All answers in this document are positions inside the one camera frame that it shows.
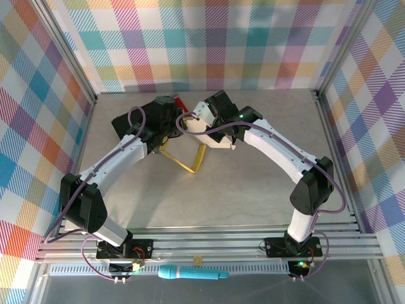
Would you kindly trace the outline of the aluminium frame rail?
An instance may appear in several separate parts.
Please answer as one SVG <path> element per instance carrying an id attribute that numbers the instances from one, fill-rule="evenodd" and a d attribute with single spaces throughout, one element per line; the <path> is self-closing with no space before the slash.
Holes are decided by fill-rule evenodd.
<path id="1" fill-rule="evenodd" d="M 381 259 L 382 249 L 374 234 L 360 233 L 355 222 L 320 224 L 320 243 L 332 260 Z M 281 237 L 283 225 L 245 225 L 223 227 L 181 227 L 134 229 L 136 238 L 152 239 L 152 262 L 191 262 L 201 256 L 204 262 L 265 261 L 264 238 Z M 71 234 L 60 241 L 42 244 L 36 262 L 79 262 L 84 251 L 90 261 L 96 259 L 95 241 Z"/>

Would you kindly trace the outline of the aluminium frame post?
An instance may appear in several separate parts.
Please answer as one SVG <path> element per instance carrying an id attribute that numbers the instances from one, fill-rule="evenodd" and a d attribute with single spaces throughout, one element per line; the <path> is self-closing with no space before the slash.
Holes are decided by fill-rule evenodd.
<path id="1" fill-rule="evenodd" d="M 85 95 L 92 101 L 92 104 L 97 102 L 97 94 L 88 80 L 84 70 L 77 60 L 73 49 L 69 45 L 61 27 L 57 23 L 46 0 L 30 0 L 34 9 L 38 13 L 40 19 L 44 23 L 45 28 L 49 32 L 51 39 L 60 51 L 62 57 L 66 60 L 72 74 L 76 76 L 77 82 L 83 89 Z"/>
<path id="2" fill-rule="evenodd" d="M 347 0 L 311 79 L 309 90 L 312 97 L 324 95 L 331 86 L 377 2 Z"/>

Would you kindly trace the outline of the aluminium side rail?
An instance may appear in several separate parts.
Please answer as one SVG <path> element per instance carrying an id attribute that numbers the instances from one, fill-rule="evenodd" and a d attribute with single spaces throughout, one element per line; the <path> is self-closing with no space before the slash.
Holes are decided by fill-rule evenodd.
<path id="1" fill-rule="evenodd" d="M 91 102 L 89 108 L 89 116 L 84 119 L 82 128 L 82 135 L 79 140 L 78 148 L 73 150 L 73 166 L 70 171 L 62 178 L 60 184 L 60 195 L 59 195 L 59 205 L 58 211 L 59 215 L 58 218 L 55 220 L 54 223 L 54 230 L 52 231 L 52 236 L 57 236 L 59 234 L 59 230 L 62 224 L 62 221 L 65 219 L 65 216 L 68 212 L 68 205 L 72 199 L 75 191 L 79 188 L 82 181 L 80 181 L 80 166 L 82 164 L 82 158 L 84 155 L 86 140 L 88 138 L 88 129 L 90 127 L 90 123 L 92 120 L 92 114 L 94 112 L 94 108 L 97 104 L 99 99 L 99 95 L 95 95 L 95 99 Z"/>
<path id="2" fill-rule="evenodd" d="M 351 214 L 354 215 L 360 233 L 365 233 L 363 222 L 361 220 L 361 217 L 358 215 L 358 208 L 355 204 L 354 196 L 349 186 L 347 177 L 344 174 L 345 171 L 342 159 L 339 155 L 338 146 L 333 136 L 332 126 L 328 120 L 327 112 L 325 109 L 325 99 L 320 96 L 317 90 L 310 90 L 310 92 L 315 101 L 315 105 L 318 110 L 318 114 L 320 116 L 321 124 L 323 126 L 323 130 L 327 139 L 328 147 L 332 155 L 332 160 L 335 166 L 335 180 L 339 182 L 339 186 L 342 192 L 344 193 L 344 197 L 346 199 L 347 209 Z"/>

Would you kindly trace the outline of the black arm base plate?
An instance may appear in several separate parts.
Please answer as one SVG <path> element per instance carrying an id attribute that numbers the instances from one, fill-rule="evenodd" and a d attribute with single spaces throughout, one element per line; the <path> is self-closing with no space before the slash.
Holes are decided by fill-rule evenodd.
<path id="1" fill-rule="evenodd" d="M 307 237 L 299 243 L 290 236 L 268 237 L 264 239 L 268 258 L 322 257 L 323 252 L 318 237 Z"/>
<path id="2" fill-rule="evenodd" d="M 113 246 L 105 241 L 96 243 L 98 260 L 150 259 L 153 253 L 152 239 L 129 239 L 121 246 Z"/>

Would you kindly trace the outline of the red cylinder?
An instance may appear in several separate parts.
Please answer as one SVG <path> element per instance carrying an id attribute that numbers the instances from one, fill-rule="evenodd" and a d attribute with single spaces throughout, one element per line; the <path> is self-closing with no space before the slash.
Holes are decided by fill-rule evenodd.
<path id="1" fill-rule="evenodd" d="M 182 101 L 182 99 L 180 97 L 174 97 L 175 103 L 177 108 L 180 108 L 184 113 L 189 112 L 188 108 L 186 107 L 186 105 L 184 104 L 184 102 Z"/>

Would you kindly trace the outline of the teal marker pen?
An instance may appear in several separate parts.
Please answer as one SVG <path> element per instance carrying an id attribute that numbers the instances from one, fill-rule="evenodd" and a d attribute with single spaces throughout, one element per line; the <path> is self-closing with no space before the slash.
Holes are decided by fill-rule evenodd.
<path id="1" fill-rule="evenodd" d="M 162 279 L 219 280 L 228 279 L 229 273 L 216 269 L 183 267 L 179 265 L 162 265 L 159 267 L 158 276 Z"/>

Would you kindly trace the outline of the black controller board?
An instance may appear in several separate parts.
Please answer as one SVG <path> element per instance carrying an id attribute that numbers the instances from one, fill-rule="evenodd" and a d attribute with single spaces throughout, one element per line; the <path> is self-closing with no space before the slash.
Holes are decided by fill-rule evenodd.
<path id="1" fill-rule="evenodd" d="M 134 262 L 120 262 L 120 263 L 109 263 L 108 271 L 110 273 L 119 272 L 123 274 L 133 274 L 138 273 L 140 269 L 143 269 L 146 263 L 142 260 L 136 260 Z"/>
<path id="2" fill-rule="evenodd" d="M 311 268 L 310 261 L 288 261 L 290 277 L 305 277 L 309 274 Z"/>

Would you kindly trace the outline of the yellow paper box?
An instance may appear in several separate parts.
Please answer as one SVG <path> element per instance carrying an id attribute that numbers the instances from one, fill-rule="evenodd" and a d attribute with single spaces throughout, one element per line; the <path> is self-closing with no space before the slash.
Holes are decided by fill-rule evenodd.
<path id="1" fill-rule="evenodd" d="M 202 119 L 193 118 L 192 115 L 184 117 L 182 121 L 184 129 L 193 133 L 203 132 L 208 127 Z M 199 170 L 208 148 L 234 149 L 235 146 L 226 136 L 220 142 L 216 142 L 208 135 L 195 136 L 186 133 L 177 138 L 165 139 L 159 152 L 194 174 Z"/>

